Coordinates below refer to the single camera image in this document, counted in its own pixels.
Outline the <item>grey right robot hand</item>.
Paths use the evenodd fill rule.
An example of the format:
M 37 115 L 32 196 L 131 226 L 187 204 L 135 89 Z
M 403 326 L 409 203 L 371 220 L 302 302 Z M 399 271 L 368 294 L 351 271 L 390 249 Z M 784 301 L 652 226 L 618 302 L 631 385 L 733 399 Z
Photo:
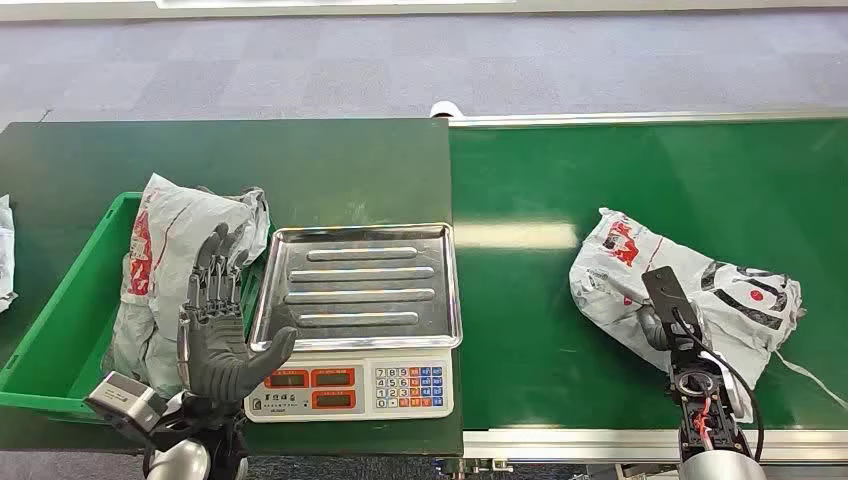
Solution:
M 671 349 L 663 322 L 651 305 L 642 305 L 637 310 L 636 317 L 646 341 L 653 349 L 657 351 Z

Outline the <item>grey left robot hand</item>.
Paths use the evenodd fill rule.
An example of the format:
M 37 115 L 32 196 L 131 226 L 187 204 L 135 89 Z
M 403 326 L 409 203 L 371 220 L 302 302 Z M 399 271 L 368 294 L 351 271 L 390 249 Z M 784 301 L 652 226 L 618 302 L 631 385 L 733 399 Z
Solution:
M 253 353 L 240 304 L 245 251 L 225 223 L 202 242 L 188 277 L 178 320 L 177 366 L 184 389 L 198 397 L 237 403 L 291 356 L 297 330 L 280 328 L 266 350 Z

